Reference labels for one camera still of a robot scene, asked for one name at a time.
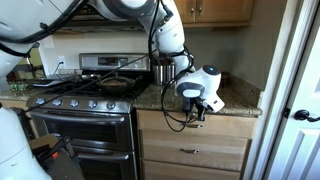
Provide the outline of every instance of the electrical outlet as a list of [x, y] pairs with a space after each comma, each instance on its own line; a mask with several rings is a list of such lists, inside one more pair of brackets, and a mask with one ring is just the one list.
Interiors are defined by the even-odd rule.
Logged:
[[59, 56], [59, 62], [62, 63], [60, 64], [61, 67], [66, 66], [66, 59], [64, 58], [64, 56]]

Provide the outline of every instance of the white door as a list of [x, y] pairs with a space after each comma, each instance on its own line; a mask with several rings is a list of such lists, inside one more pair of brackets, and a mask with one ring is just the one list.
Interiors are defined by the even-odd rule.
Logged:
[[[317, 13], [264, 179], [320, 180], [320, 17]], [[308, 120], [296, 120], [299, 110]]]

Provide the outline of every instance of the gas stove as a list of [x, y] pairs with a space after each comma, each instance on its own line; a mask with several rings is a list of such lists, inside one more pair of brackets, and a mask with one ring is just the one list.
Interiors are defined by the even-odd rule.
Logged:
[[[80, 69], [83, 70], [83, 75], [100, 74], [103, 76], [120, 65], [141, 58], [143, 55], [114, 53], [80, 54]], [[132, 110], [132, 103], [152, 82], [150, 69], [148, 57], [144, 57], [140, 61], [119, 69], [117, 71], [119, 76], [130, 79], [141, 77], [130, 89], [121, 94], [106, 93], [94, 82], [95, 79], [70, 80], [30, 97], [27, 106], [35, 107], [41, 105], [40, 108], [48, 110], [129, 113]]]

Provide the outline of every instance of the door frame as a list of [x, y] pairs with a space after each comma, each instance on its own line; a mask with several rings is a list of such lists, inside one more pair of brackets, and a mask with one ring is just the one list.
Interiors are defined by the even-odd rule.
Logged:
[[263, 179], [318, 5], [319, 0], [287, 0], [243, 179]]

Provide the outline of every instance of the oven door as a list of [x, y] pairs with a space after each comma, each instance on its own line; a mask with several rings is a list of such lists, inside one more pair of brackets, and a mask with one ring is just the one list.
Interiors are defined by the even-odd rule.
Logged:
[[134, 152], [108, 151], [73, 147], [80, 159], [80, 167], [87, 180], [136, 180]]
[[70, 136], [73, 146], [133, 151], [130, 114], [34, 110], [30, 112], [39, 136]]

